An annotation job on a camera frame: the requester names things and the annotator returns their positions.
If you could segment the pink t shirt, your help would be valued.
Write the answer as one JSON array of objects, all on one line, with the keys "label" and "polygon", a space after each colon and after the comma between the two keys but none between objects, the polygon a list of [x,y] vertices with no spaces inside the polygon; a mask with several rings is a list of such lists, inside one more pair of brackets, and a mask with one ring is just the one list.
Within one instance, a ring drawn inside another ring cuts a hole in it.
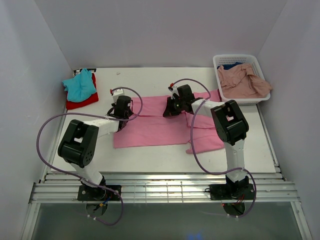
[{"label": "pink t shirt", "polygon": [[[182,145],[191,142],[193,115],[182,112],[178,116],[163,117],[167,96],[142,98],[142,111],[124,129],[113,134],[115,149]],[[193,144],[197,154],[224,148],[211,117],[197,114],[193,126]]]}]

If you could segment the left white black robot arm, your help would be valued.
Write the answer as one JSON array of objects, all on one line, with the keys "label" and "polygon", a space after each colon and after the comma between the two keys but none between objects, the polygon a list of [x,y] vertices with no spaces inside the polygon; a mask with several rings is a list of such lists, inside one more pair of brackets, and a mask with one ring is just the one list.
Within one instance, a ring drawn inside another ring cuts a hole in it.
[{"label": "left white black robot arm", "polygon": [[83,190],[92,199],[105,197],[106,181],[93,163],[98,138],[121,131],[133,115],[132,99],[120,95],[111,104],[105,118],[91,121],[72,120],[58,146],[58,156],[70,164],[80,176]]}]

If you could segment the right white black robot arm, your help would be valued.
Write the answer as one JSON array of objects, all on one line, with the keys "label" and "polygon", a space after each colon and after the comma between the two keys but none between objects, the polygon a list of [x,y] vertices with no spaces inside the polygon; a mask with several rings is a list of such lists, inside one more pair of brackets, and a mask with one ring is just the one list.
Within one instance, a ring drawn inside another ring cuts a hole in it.
[{"label": "right white black robot arm", "polygon": [[188,84],[168,87],[171,96],[167,98],[163,117],[178,116],[182,112],[192,115],[190,128],[193,129],[197,115],[211,117],[218,138],[223,142],[226,154],[227,170],[225,184],[209,187],[211,199],[253,200],[256,187],[251,184],[249,172],[245,168],[244,144],[249,124],[235,100],[214,102],[208,98],[195,97]]}]

